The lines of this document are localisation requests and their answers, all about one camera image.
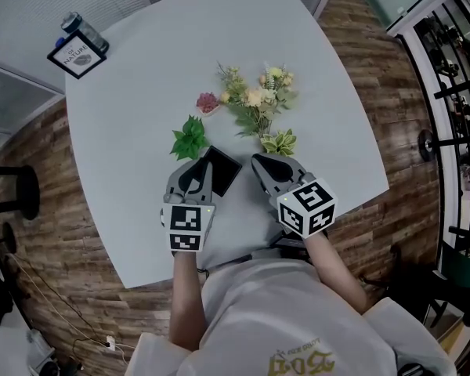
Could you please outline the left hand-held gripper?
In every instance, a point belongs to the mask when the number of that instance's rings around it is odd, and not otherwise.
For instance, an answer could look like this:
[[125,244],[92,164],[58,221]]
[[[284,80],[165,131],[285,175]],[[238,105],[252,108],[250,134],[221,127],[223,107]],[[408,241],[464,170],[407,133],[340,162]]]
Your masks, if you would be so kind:
[[213,166],[190,160],[168,178],[161,224],[172,253],[203,250],[215,214],[212,202]]

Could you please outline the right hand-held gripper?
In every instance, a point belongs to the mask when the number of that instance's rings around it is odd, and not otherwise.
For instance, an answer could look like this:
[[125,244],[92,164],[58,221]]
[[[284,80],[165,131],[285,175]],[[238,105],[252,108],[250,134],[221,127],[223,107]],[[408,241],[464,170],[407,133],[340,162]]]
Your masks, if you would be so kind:
[[[279,154],[253,154],[251,167],[269,196],[269,203],[277,203],[277,218],[285,233],[296,233],[306,239],[334,223],[338,203],[335,193],[324,179],[306,173],[295,159]],[[274,181],[297,179],[277,196]]]

